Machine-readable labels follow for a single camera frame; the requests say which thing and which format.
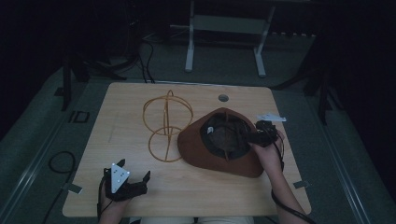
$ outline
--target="dark background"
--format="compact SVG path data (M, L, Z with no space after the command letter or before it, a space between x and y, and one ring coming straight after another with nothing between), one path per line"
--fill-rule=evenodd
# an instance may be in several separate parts
M196 9L208 14L262 16L257 1L241 2L196 1ZM135 35L128 52L138 47L139 32L146 24L166 39L169 24L189 23L190 3L6 0L0 10L2 138L45 80L62 67L64 55L78 52L106 62L109 55L120 53L110 51L108 44L115 42L114 36L122 36L109 34L126 31L127 23ZM394 1L285 2L277 4L271 25L275 33L317 36L305 66L324 64L331 71L331 84L393 199L395 11ZM76 71L78 80L87 80L83 68Z

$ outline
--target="table leg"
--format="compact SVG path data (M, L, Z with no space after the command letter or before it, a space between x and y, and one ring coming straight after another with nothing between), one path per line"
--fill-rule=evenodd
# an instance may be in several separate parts
M255 47L253 49L254 51L254 57L256 59L256 65L257 65L257 71L259 73L259 77L265 77L265 69L264 69L264 64L262 62L262 48L264 46L265 43L265 39L268 36L268 30L270 29L270 24L272 21L272 18L274 17L274 12L275 12L275 7L271 7L268 18L267 18L267 22L264 23L263 27L262 27L262 39L260 41L259 46Z
M194 59L194 1L191 0L190 6L190 37L189 37L189 47L187 49L187 59L186 59L186 72L192 71L192 63Z

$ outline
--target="electrical cord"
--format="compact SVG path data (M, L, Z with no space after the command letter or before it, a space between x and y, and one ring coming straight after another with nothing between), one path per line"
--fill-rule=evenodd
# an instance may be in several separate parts
M65 170L65 171L57 170L57 169L55 169L55 168L53 167L53 165L52 165L53 160L54 160L56 157L58 157L58 156L60 156L60 155L62 155L62 154L67 154L67 155L70 156L71 159L72 159L72 166L71 166L71 168L70 168L69 170ZM51 171L54 172L54 173L56 173L56 174L68 174L66 180L64 181L64 183L67 184L67 183L69 183L69 180L71 179L72 174L77 170L77 167L76 167L76 157L73 155L73 153L71 153L71 152L69 152L69 151L60 151L60 152L56 153L55 155L53 155L53 156L49 159L48 166L49 166L49 168L51 169ZM56 204L56 202L58 201L58 199L59 199L59 197L61 196L61 194L62 194L63 191L64 191L64 189L61 188L61 189L59 190L58 194L56 195L56 197L54 198L54 200L52 201L52 204L51 204L51 206L49 207L49 210L47 211L47 214L45 215L45 217L44 217L44 219L43 219L43 222L42 222L43 224L45 224L45 223L47 222L47 219L48 219L49 216L50 216L50 212L52 211L53 206Z
M149 71L149 62L151 61L151 57L152 57L152 54L154 52L154 47L148 41L143 40L142 43L149 45L150 48L151 48L151 53L148 56L148 61L146 63L146 66L143 64L143 60L142 60L142 57L140 56L140 54L138 55L138 60L139 60L140 65L141 65L140 68L142 69L142 76L143 76L143 79L145 80L146 83L148 83L147 77L149 78L151 83L155 83L155 80L151 76L151 73Z
M135 55L134 52L129 52L130 51L130 47L132 46L132 48L134 47L134 45L140 45L140 39L141 39L141 32L144 29L143 28L143 24L142 24L142 15L136 16L133 15L131 12L129 12L129 10L132 10L128 4L128 2L122 1L123 3L123 13L124 13L124 19L125 19L125 28L126 28L126 43L125 43L125 49L123 50L123 53L121 54L122 57L125 57L126 61L123 63L118 63L118 64L114 64L114 65L104 65L101 64L101 66L103 66L105 69L108 69L111 72L116 72L118 70L124 69L126 68L124 71L128 71L131 68L134 67L134 64L137 62L138 60L138 55ZM96 4L94 3L94 1L92 1L92 8L93 8L93 12L95 14L95 18L100 21L101 17L99 16L98 13L98 8L96 7ZM101 32L102 35L105 35L105 31L101 28L99 29L99 32Z
M274 202L281 208L283 208L284 210L286 210L287 212L299 217L300 219L306 221L307 223L310 224L315 224L315 221L312 220L310 217L308 217L307 215L300 213L292 208L287 207L285 204L283 204L274 194L274 192L271 190L271 197L274 200Z
M262 131L265 131L265 132L267 133L268 137L271 138L271 134L268 132L267 129L264 128ZM283 144L283 139L282 139L282 137L279 135L279 133L276 133L276 136L277 136L278 138L280 138L280 140L281 140L281 142L282 142L282 149L280 150L279 147L276 145L275 139L272 139L272 140L273 140L273 141L272 141L272 144L274 145L274 147L275 147L275 149L276 149L276 153L277 153L277 155L279 156L280 165L282 166L282 171L283 171L283 168L285 167L285 162L283 162L283 156L284 156L284 154L285 154L285 145Z
M113 200L111 200L111 202L106 205L104 209L102 209L102 187L105 183L105 180L106 178L103 176L99 184L98 204L96 205L98 221L100 220L100 216L102 215L102 213L113 203Z

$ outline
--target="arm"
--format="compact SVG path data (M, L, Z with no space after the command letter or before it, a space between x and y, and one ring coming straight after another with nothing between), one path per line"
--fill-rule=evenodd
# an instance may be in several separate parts
M276 140L276 145L278 148L281 148L284 135L281 132L278 133L280 137L278 137ZM285 176L283 176L281 163L278 154L276 153L276 147L274 145L270 145L268 147L260 147L255 144L250 145L256 151L262 167L268 174L275 196L287 207L305 215L303 208L300 206L293 192L291 191ZM279 221L282 224L307 223L303 219L296 217L278 205L276 205L276 211L278 213Z
M125 209L132 199L122 202L112 202L106 197L105 188L102 188L102 214L100 216L99 224L119 224L122 220Z

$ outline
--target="gray floor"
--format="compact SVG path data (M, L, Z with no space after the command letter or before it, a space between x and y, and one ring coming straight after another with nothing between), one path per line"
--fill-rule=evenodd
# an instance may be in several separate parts
M151 42L154 52L149 70L157 83L273 86L296 73L313 41L313 37L269 36L262 54L268 76L261 78L257 76L251 48L221 44L197 44L193 71L185 73L187 43L183 38L178 35L170 43ZM145 62L149 53L150 47L143 45L141 55ZM143 81L137 66L120 74L128 77L127 82ZM2 223L42 222L66 179L66 175L53 173L48 161L57 152L68 150L79 162L111 82L94 72L89 83L74 81L73 102L64 112L62 98L53 96L62 85L62 72L45 83L1 142ZM283 91L274 91L274 96L280 115L288 118L286 132L302 178L309 183L306 190L313 208L310 216L317 223L396 223L395 204L345 111L333 106L326 114L328 125L323 126L317 116L318 97L304 96L303 86L304 80ZM68 122L72 111L90 112L90 119L87 123ZM55 164L67 169L70 158L64 156ZM95 217L64 217L65 197L66 193L62 193L47 223L96 222ZM255 217L255 221L270 223L264 217Z

